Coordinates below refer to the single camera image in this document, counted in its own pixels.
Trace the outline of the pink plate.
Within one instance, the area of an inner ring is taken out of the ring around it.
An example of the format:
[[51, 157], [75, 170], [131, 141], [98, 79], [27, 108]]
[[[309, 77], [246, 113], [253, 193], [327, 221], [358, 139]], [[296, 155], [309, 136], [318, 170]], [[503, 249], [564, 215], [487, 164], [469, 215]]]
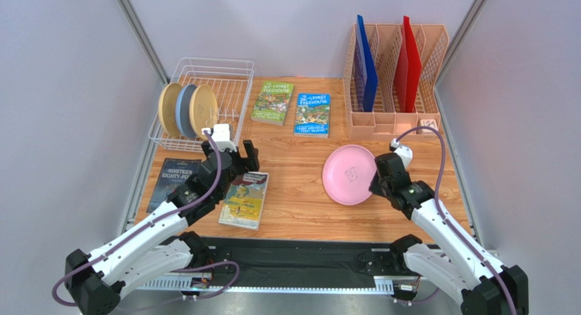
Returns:
[[376, 173], [374, 155], [361, 145], [337, 148], [323, 166], [323, 187], [336, 203], [346, 206], [365, 202], [372, 193]]

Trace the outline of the yellow beige plate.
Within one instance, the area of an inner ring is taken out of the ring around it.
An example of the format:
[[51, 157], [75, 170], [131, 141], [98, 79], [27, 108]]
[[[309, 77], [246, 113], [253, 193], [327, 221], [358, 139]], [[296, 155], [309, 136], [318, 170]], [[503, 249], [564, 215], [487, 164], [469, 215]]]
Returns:
[[190, 101], [190, 123], [196, 135], [207, 140], [203, 128], [212, 128], [218, 123], [218, 102], [210, 85], [200, 85], [196, 88]]

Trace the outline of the blue plate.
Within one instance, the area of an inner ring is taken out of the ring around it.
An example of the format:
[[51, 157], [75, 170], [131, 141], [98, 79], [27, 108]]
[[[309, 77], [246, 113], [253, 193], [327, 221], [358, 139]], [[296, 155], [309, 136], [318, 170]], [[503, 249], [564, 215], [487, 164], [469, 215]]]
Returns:
[[175, 107], [175, 119], [179, 133], [186, 138], [196, 138], [196, 133], [190, 123], [189, 107], [193, 93], [197, 86], [189, 84], [184, 86], [177, 97]]

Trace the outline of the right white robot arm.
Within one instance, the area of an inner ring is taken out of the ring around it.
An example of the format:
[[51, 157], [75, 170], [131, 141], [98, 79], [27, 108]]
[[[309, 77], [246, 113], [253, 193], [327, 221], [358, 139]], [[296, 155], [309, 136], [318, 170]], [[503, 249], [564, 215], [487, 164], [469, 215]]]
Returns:
[[527, 274], [504, 265], [462, 230], [427, 183], [411, 181], [411, 158], [406, 147], [376, 157], [370, 191], [428, 233], [444, 256], [407, 235], [391, 244], [402, 267], [431, 281], [463, 314], [528, 314]]

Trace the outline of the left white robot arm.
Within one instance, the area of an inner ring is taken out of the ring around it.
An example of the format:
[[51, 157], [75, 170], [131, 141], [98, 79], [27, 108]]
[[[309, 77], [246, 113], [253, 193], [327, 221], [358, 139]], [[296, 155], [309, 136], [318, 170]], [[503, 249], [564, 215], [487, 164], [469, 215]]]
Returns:
[[258, 171], [258, 149], [251, 140], [243, 146], [245, 156], [225, 142], [204, 142], [207, 159], [145, 220], [102, 247], [67, 256], [53, 299], [82, 314], [109, 314], [133, 290], [166, 273], [235, 266], [230, 260], [209, 264], [209, 248], [187, 229], [226, 198], [237, 177]]

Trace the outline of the tan plate at rack end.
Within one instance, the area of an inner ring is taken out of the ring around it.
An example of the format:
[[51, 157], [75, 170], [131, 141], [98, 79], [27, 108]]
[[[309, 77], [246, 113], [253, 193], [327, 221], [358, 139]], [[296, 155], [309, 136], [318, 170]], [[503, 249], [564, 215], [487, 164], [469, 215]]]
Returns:
[[165, 86], [158, 101], [158, 119], [163, 130], [171, 137], [178, 138], [181, 133], [176, 123], [176, 103], [182, 86], [172, 82]]

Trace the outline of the Brideshead Revisited book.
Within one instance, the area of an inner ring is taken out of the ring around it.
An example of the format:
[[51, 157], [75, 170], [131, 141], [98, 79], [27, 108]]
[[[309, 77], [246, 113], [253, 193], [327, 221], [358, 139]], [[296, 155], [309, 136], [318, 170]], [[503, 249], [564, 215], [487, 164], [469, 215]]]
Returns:
[[269, 174], [247, 172], [230, 185], [218, 223], [248, 230], [258, 230], [267, 193]]

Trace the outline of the green treehouse book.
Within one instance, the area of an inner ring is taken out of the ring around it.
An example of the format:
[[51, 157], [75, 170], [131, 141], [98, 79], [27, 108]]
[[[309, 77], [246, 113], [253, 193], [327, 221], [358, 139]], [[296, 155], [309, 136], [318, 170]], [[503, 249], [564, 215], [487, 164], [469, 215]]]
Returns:
[[254, 103], [251, 120], [283, 126], [294, 88], [293, 83], [265, 81]]

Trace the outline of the Nineteen Eighty-Four book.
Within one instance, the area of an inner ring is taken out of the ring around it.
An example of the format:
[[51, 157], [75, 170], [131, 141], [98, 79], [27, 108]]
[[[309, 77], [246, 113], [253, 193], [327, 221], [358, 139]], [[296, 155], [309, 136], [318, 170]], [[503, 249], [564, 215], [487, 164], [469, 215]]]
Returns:
[[154, 212], [174, 189], [197, 171], [201, 160], [166, 158], [155, 183], [146, 213]]

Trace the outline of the small pink white box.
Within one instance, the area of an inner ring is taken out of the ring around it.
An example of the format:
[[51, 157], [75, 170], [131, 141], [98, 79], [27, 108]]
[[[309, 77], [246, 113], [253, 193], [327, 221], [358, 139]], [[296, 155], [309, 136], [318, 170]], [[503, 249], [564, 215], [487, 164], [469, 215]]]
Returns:
[[419, 134], [435, 134], [439, 132], [438, 122], [435, 119], [420, 119], [419, 120]]

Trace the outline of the blue treehouse book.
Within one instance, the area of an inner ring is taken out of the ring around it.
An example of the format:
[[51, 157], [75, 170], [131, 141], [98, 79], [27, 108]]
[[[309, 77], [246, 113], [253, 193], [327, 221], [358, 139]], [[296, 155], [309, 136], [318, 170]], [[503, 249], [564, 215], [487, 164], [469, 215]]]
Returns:
[[297, 96], [294, 136], [328, 138], [331, 96], [300, 93]]

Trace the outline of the blue folder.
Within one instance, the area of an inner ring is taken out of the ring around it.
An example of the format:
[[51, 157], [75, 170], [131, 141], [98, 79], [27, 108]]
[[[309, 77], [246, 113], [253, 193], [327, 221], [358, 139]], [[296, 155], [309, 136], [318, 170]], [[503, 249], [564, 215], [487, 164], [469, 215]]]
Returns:
[[362, 112], [373, 111], [378, 76], [376, 73], [370, 44], [367, 38], [363, 16], [357, 15], [355, 23], [355, 91], [359, 109]]

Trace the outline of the red folder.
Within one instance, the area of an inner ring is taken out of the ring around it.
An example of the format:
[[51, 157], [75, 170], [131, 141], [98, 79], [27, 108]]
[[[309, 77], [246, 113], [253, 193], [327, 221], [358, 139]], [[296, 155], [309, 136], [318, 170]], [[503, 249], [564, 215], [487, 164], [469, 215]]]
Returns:
[[402, 43], [396, 66], [393, 87], [402, 113], [415, 112], [415, 100], [421, 74], [421, 59], [414, 31], [408, 16], [403, 17]]

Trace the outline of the pink plastic file organizer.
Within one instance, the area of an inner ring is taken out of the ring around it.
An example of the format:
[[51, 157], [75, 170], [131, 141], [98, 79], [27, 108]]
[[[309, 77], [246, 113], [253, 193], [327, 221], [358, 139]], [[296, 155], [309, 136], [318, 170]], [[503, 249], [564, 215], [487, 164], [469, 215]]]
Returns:
[[365, 25], [378, 74], [378, 88], [371, 112], [362, 111], [357, 101], [354, 68], [357, 41], [356, 30], [351, 28], [343, 77], [348, 139], [391, 140], [425, 121], [441, 128], [441, 114], [434, 93], [447, 52], [449, 35], [444, 25], [422, 24], [412, 25], [411, 28], [421, 59], [414, 112], [401, 112], [394, 83], [402, 46], [401, 25]]

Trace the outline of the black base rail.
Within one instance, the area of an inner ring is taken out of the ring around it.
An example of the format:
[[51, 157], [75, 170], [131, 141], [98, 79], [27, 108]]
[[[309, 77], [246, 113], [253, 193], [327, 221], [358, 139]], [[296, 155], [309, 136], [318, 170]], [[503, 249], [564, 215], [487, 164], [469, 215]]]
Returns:
[[217, 264], [213, 283], [222, 285], [240, 273], [235, 287], [252, 288], [371, 288], [376, 276], [412, 276], [389, 243], [235, 239], [203, 237], [191, 268]]

